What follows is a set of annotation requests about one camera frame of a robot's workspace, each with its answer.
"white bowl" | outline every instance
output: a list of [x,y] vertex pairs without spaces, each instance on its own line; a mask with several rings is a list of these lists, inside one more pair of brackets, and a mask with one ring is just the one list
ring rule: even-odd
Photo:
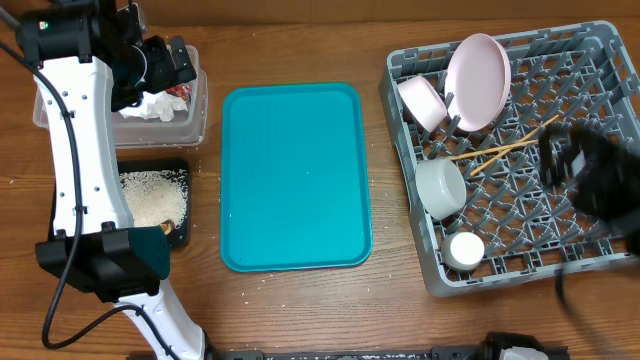
[[398,85],[402,101],[411,114],[432,132],[447,116],[447,107],[429,82],[418,75]]
[[460,169],[447,159],[420,161],[416,168],[416,188],[424,209],[436,220],[462,209],[467,199]]

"clear plastic container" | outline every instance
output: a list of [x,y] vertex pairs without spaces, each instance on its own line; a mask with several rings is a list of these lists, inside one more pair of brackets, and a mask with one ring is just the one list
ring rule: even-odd
[[[200,69],[198,50],[187,45],[187,52],[198,74],[195,80],[189,82],[193,90],[191,103],[188,104],[189,109],[176,111],[174,118],[169,122],[162,122],[159,118],[129,117],[125,119],[120,113],[113,113],[113,136],[116,147],[193,146],[204,140],[208,109],[207,74]],[[39,91],[36,93],[33,123],[42,128],[49,128],[47,112]]]

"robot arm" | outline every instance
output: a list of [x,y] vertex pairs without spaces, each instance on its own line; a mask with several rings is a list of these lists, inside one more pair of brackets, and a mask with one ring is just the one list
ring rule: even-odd
[[[554,154],[552,140],[565,145]],[[571,202],[625,237],[627,250],[640,255],[640,157],[601,134],[553,124],[539,140],[540,178],[548,187],[575,181]]]
[[[212,357],[206,334],[169,283],[166,236],[159,226],[134,228],[111,129],[112,111],[139,103],[144,91],[157,93],[195,78],[184,43],[172,39],[170,54],[159,37],[142,41],[137,6],[116,12],[114,0],[59,0],[25,14],[17,39],[25,60],[62,97],[76,134],[85,210],[67,283],[115,307],[142,309],[146,316],[124,313],[159,359]],[[76,235],[73,165],[61,109],[50,88],[37,78],[36,83],[46,104],[56,173],[55,238],[37,244],[36,256],[43,269],[60,277]]]

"wooden surface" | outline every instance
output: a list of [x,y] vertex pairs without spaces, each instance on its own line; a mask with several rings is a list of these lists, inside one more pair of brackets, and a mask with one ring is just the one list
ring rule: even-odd
[[[638,0],[136,0],[155,26],[640,16]],[[125,6],[127,0],[117,0]],[[47,0],[0,0],[14,14]]]
[[[638,20],[613,19],[635,59],[640,59]],[[552,281],[450,299],[426,292],[405,186],[377,90],[392,50],[460,40],[476,32],[504,34],[573,21],[153,29],[161,35],[180,34],[198,48],[209,79],[205,140],[190,149],[128,150],[119,155],[180,156],[192,167],[202,165],[202,172],[193,174],[191,243],[172,253],[170,276],[191,317],[221,350],[425,349],[474,344],[494,330],[531,334],[569,346],[573,359],[595,359],[590,342],[559,310]],[[0,38],[10,42],[13,36],[3,33]],[[40,331],[57,279],[38,267],[34,244],[47,232],[54,180],[51,150],[48,133],[31,122],[33,80],[6,55],[0,55],[0,69],[0,358],[122,359],[149,351],[124,316],[107,321],[69,348],[43,349]],[[372,180],[373,253],[355,268],[234,273],[219,256],[222,102],[238,87],[326,81],[351,84],[361,97]],[[640,358],[639,285],[617,272],[574,275],[567,284],[578,311],[630,358]],[[108,309],[95,296],[67,288],[53,338],[70,336]]]

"pink plate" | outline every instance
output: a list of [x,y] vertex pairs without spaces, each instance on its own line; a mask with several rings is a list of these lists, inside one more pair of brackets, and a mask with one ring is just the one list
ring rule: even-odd
[[480,130],[500,115],[510,88],[511,65],[502,45],[489,35],[471,35],[447,69],[445,94],[454,95],[449,116],[460,115],[461,130]]

